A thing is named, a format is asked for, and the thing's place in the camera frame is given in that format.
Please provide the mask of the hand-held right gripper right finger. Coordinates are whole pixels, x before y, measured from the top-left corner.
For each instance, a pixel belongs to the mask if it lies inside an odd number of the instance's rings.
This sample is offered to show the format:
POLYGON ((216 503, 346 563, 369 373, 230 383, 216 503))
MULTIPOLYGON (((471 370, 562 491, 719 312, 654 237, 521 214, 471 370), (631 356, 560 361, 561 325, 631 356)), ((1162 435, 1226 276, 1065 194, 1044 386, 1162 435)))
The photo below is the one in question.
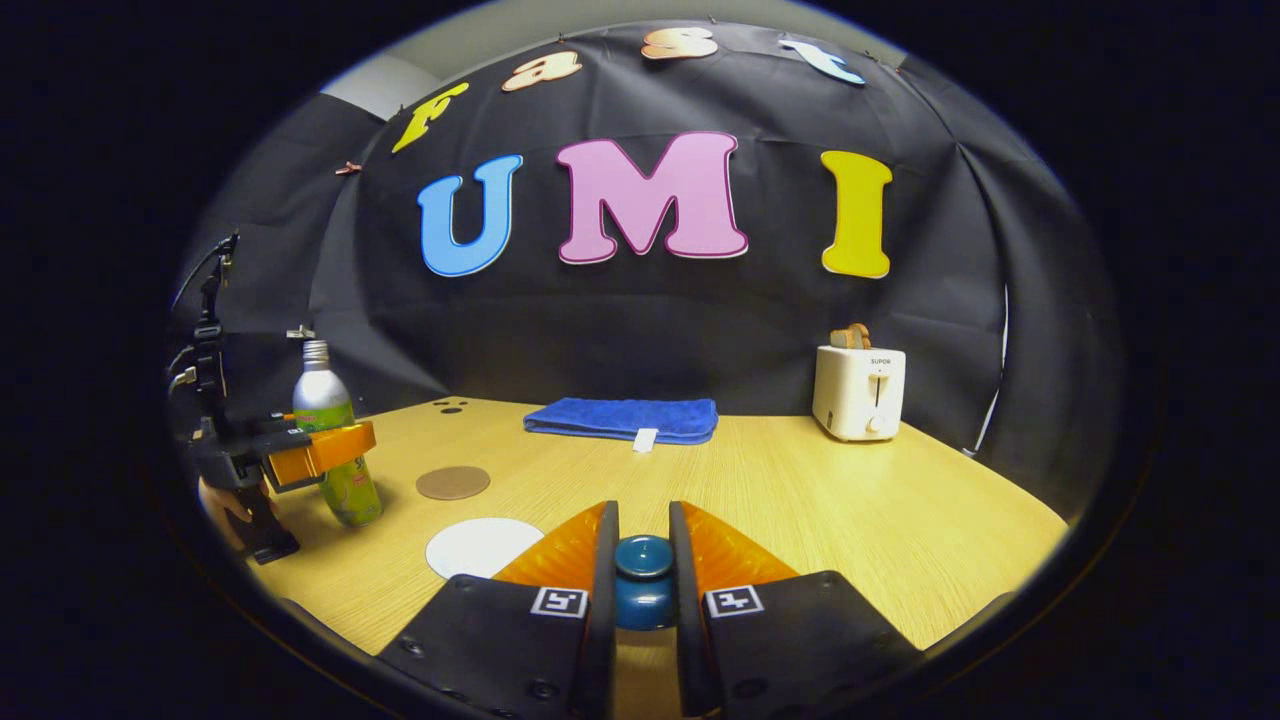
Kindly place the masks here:
POLYGON ((714 514, 669 505, 681 707, 845 719, 923 652, 842 574, 800 573, 714 514))

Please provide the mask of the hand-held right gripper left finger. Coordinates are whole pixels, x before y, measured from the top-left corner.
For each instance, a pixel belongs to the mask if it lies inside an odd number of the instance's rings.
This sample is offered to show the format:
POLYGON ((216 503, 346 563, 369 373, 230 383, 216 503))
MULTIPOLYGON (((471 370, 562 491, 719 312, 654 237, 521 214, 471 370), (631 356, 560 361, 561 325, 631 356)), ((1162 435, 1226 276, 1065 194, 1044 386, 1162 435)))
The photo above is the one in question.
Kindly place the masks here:
POLYGON ((620 511, 599 502, 492 578, 457 574, 375 657, 452 719, 608 719, 620 511))

